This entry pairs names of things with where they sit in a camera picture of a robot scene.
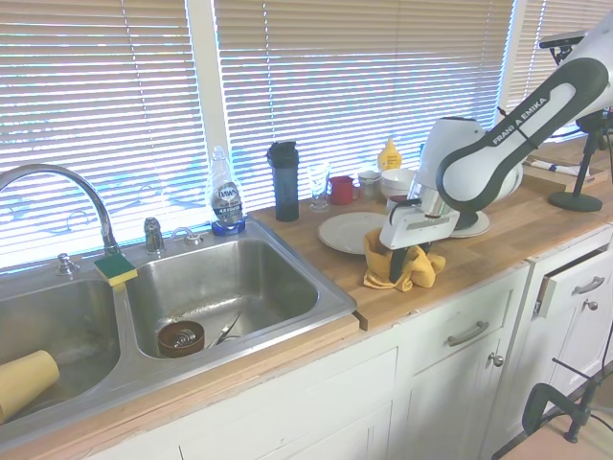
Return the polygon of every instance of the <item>window blinds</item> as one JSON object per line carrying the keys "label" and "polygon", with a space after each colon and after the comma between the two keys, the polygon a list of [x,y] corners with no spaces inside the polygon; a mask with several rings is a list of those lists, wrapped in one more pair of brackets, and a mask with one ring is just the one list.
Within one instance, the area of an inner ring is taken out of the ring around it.
{"label": "window blinds", "polygon": [[527,0],[507,108],[519,105],[556,70],[549,50],[538,47],[541,38],[590,30],[611,8],[611,0]]}
{"label": "window blinds", "polygon": [[404,166],[442,116],[495,118],[511,0],[215,0],[229,144],[248,208],[274,202],[264,155],[295,140],[305,166]]}
{"label": "window blinds", "polygon": [[[120,241],[204,219],[207,154],[183,0],[0,0],[0,169],[69,168]],[[100,247],[74,184],[32,175],[0,194],[0,265]]]}

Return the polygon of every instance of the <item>yellow sponge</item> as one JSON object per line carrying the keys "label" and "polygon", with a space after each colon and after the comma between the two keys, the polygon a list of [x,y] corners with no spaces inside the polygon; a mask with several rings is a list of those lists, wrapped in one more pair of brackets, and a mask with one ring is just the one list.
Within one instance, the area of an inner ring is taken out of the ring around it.
{"label": "yellow sponge", "polygon": [[96,269],[108,280],[112,287],[136,278],[138,272],[134,265],[127,261],[122,254],[112,254],[94,262]]}

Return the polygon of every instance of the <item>clear glass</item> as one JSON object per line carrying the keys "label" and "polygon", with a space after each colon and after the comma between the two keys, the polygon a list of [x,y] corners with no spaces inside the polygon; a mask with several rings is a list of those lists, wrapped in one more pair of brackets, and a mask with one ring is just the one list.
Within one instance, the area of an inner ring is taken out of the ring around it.
{"label": "clear glass", "polygon": [[376,171],[362,171],[357,175],[360,182],[362,197],[368,201],[378,198],[380,190],[381,173]]}
{"label": "clear glass", "polygon": [[325,213],[329,208],[329,163],[314,163],[306,170],[311,193],[309,208],[316,213]]}

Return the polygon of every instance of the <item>kitchen sink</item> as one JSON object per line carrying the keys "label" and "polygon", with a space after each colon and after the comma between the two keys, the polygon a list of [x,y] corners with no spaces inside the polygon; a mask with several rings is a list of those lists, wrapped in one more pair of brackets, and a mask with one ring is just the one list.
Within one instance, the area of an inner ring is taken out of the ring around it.
{"label": "kitchen sink", "polygon": [[167,324],[191,320],[204,327],[205,346],[240,313],[231,337],[307,313],[317,290],[270,244],[241,240],[151,262],[127,284],[141,350],[160,355],[158,332]]}
{"label": "kitchen sink", "polygon": [[[100,253],[84,255],[71,276],[56,276],[55,261],[0,276],[0,364],[42,349],[60,373],[0,425],[0,457],[355,310],[347,293],[252,218],[237,235],[207,232],[197,242],[166,239],[160,254],[148,254],[142,243],[122,247],[138,277],[114,288],[94,267]],[[157,334],[166,324],[197,321],[209,344],[239,312],[226,341],[180,358],[159,354]]]}
{"label": "kitchen sink", "polygon": [[0,302],[0,364],[38,350],[58,381],[13,419],[71,400],[104,379],[120,356],[113,289],[103,281],[51,287]]}

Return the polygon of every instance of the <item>white cabinet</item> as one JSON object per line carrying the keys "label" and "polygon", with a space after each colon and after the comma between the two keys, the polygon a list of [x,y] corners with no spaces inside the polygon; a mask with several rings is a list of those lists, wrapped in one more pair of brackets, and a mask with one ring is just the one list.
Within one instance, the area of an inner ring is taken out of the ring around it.
{"label": "white cabinet", "polygon": [[[613,252],[606,252],[599,257],[603,257],[605,264],[591,271],[593,280],[587,285],[576,286],[590,290],[574,299],[570,327],[557,357],[588,376],[601,369],[604,347],[613,321]],[[602,284],[595,287],[600,280]],[[569,394],[584,382],[581,376],[556,365],[550,384],[562,393]]]}
{"label": "white cabinet", "polygon": [[525,265],[406,325],[414,367],[406,406],[395,399],[406,425],[392,438],[394,460],[480,458],[527,275]]}
{"label": "white cabinet", "polygon": [[100,460],[383,460],[397,368],[393,336],[365,338],[129,439]]}
{"label": "white cabinet", "polygon": [[406,460],[476,459],[500,369],[497,334],[464,348],[415,377],[411,389]]}
{"label": "white cabinet", "polygon": [[390,403],[328,436],[307,436],[261,460],[382,460],[387,456]]}
{"label": "white cabinet", "polygon": [[[585,374],[600,369],[613,318],[613,228],[605,225],[530,258],[531,277],[517,317],[486,436],[483,458],[522,432],[532,388],[550,383],[569,394],[584,380],[552,362],[556,357]],[[596,302],[598,307],[592,309]]]}

